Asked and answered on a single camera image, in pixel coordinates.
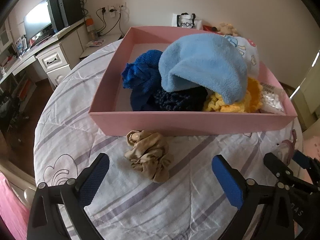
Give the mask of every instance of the cable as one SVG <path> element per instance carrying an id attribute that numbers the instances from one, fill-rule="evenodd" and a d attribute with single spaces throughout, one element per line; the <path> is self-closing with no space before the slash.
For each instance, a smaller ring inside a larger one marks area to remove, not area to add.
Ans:
<path id="1" fill-rule="evenodd" d="M 96 15 L 99 17 L 99 19 L 100 19 L 100 20 L 102 21 L 102 23 L 103 23 L 103 26 L 102 26 L 101 28 L 99 28 L 99 29 L 97 30 L 97 32 L 104 30 L 104 28 L 106 28 L 106 26 L 107 26 L 106 21 L 105 21 L 105 19 L 104 19 L 104 13 L 102 14 L 103 20 L 102 20 L 101 17 L 98 15 L 98 11 L 103 10 L 103 8 L 100 8 L 100 9 L 98 9 L 98 10 L 96 11 Z"/>
<path id="2" fill-rule="evenodd" d="M 80 0 L 83 18 L 85 18 L 87 16 L 87 14 L 89 13 L 88 10 L 84 8 L 84 5 L 86 3 L 87 3 L 87 0 Z"/>
<path id="3" fill-rule="evenodd" d="M 121 5 L 121 7 L 120 7 L 119 29 L 120 29 L 120 31 L 121 31 L 121 33 L 122 33 L 122 35 L 124 36 L 125 34 L 122 32 L 122 30 L 121 30 L 121 26 L 120 26 L 120 23 L 121 23 L 121 10 L 122 10 L 122 7 L 123 7 L 123 5 Z"/>
<path id="4" fill-rule="evenodd" d="M 117 12 L 119 12 L 119 19 L 117 20 L 116 24 L 115 24 L 108 32 L 106 32 L 105 34 L 101 34 L 101 31 L 99 31 L 99 32 L 98 32 L 98 36 L 99 36 L 99 37 L 108 34 L 109 32 L 111 32 L 111 31 L 116 27 L 116 25 L 118 24 L 118 22 L 121 20 L 121 10 L 120 10 L 120 11 L 117 11 Z"/>

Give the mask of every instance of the wall socket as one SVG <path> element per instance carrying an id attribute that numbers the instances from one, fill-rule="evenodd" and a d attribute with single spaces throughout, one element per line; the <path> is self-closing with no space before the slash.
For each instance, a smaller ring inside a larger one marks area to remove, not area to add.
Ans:
<path id="1" fill-rule="evenodd" d="M 113 5 L 108 5 L 108 13 L 110 15 L 110 18 L 114 18 L 116 16 L 116 12 L 110 12 L 111 9 L 115 9 L 115 7 Z"/>
<path id="2" fill-rule="evenodd" d="M 120 10 L 120 8 L 121 8 L 122 11 L 123 11 L 123 10 L 126 10 L 126 9 L 127 9 L 127 3 L 126 3 L 126 2 L 116 3 L 115 8 L 116 8 L 117 10 Z"/>

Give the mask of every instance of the bed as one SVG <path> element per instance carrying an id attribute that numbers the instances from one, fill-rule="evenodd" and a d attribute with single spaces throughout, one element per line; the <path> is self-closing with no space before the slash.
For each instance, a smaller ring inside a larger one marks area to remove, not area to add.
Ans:
<path id="1" fill-rule="evenodd" d="M 302 150 L 299 122 L 295 119 L 279 131 L 168 137 L 169 152 L 174 155 L 170 179 L 153 183 L 130 168 L 124 158 L 130 149 L 126 138 L 105 136 L 88 115 L 120 42 L 78 64 L 49 99 L 35 131 L 36 183 L 54 186 L 76 178 L 103 152 L 109 155 L 110 169 L 85 211 L 105 239 L 217 239 L 236 208 L 229 204 L 212 172 L 212 158 L 222 154 L 245 178 L 274 185 L 276 179 L 263 165 L 263 156 L 277 143 L 292 140 L 292 129 L 297 132 L 296 148 Z M 291 168 L 295 175 L 299 173 L 296 165 Z M 70 236 L 78 239 L 65 209 L 60 210 Z"/>

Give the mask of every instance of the white cabinet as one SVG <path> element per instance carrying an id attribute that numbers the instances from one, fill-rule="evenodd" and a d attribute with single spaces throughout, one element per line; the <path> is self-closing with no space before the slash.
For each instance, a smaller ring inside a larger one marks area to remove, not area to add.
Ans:
<path id="1" fill-rule="evenodd" d="M 42 68 L 45 72 L 67 65 L 67 59 L 59 47 L 56 47 L 41 56 L 37 56 Z"/>
<path id="2" fill-rule="evenodd" d="M 83 24 L 77 29 L 78 36 L 81 42 L 82 49 L 85 51 L 87 49 L 86 44 L 90 41 L 87 31 L 87 26 Z"/>
<path id="3" fill-rule="evenodd" d="M 57 87 L 71 69 L 80 62 L 84 42 L 81 42 L 78 30 L 83 28 L 85 25 L 73 30 L 36 56 L 54 87 Z"/>
<path id="4" fill-rule="evenodd" d="M 4 25 L 0 28 L 0 53 L 2 53 L 12 43 L 12 36 L 9 28 L 8 19 L 5 20 Z"/>
<path id="5" fill-rule="evenodd" d="M 69 65 L 54 69 L 52 71 L 47 72 L 48 78 L 50 78 L 51 82 L 55 87 L 57 87 L 61 81 L 68 75 L 71 71 Z"/>

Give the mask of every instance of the computer monitor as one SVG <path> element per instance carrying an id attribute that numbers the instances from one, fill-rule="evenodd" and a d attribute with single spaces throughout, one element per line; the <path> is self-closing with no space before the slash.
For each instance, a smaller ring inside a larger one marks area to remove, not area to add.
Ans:
<path id="1" fill-rule="evenodd" d="M 48 0 L 43 0 L 24 17 L 27 41 L 49 25 L 51 25 L 51 19 Z"/>

